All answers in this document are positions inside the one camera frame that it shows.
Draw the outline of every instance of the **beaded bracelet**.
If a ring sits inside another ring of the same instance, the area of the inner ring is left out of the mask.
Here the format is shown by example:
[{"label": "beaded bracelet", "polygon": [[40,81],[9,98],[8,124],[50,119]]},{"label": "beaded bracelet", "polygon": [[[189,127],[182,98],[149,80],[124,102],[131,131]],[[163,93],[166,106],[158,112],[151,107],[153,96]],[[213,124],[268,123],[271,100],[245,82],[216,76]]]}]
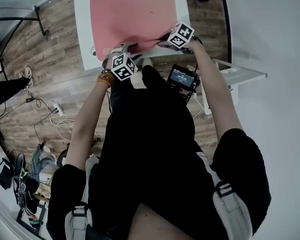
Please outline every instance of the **beaded bracelet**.
[{"label": "beaded bracelet", "polygon": [[96,80],[97,82],[104,82],[109,87],[111,87],[115,81],[114,74],[111,72],[111,70],[103,70],[100,75],[98,75],[98,78]]}]

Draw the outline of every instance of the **camera screen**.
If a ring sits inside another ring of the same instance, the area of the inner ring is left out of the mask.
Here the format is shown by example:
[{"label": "camera screen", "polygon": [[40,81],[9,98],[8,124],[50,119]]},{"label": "camera screen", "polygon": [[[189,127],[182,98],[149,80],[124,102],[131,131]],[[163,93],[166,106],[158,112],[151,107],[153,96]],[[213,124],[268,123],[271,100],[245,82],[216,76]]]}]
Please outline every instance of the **camera screen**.
[{"label": "camera screen", "polygon": [[177,69],[173,69],[170,79],[187,87],[190,87],[195,80],[194,77],[186,75]]}]

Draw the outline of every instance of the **power strip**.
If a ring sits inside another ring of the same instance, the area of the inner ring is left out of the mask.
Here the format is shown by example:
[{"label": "power strip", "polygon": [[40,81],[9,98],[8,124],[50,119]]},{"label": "power strip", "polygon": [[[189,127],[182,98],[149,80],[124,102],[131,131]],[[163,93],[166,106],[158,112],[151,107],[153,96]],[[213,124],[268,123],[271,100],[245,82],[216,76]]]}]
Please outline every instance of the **power strip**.
[{"label": "power strip", "polygon": [[59,114],[59,116],[62,117],[64,115],[64,112],[59,106],[59,104],[53,101],[53,106],[56,109],[56,112]]}]

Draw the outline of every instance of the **pink mat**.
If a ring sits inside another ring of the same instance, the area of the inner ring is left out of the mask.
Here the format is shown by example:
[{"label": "pink mat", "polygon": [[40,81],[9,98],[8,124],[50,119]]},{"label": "pink mat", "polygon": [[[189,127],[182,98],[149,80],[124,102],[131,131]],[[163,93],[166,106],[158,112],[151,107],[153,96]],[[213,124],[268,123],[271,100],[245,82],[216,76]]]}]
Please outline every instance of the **pink mat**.
[{"label": "pink mat", "polygon": [[124,42],[138,42],[133,52],[149,50],[177,23],[175,0],[90,0],[90,15],[100,61]]}]

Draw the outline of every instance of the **white table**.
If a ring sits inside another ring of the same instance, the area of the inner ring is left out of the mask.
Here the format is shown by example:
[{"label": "white table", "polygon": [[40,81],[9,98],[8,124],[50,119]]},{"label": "white table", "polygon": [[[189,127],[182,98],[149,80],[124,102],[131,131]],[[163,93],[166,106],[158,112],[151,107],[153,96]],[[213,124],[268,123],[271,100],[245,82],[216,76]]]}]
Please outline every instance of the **white table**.
[{"label": "white table", "polygon": [[[178,22],[184,22],[190,26],[190,18],[187,0],[175,0],[176,16]],[[74,0],[75,22],[78,33],[81,57],[84,70],[102,70],[102,61],[93,56],[91,49],[94,46],[94,39],[91,29],[90,0]],[[154,47],[142,53],[143,58],[180,54],[166,48]]]}]

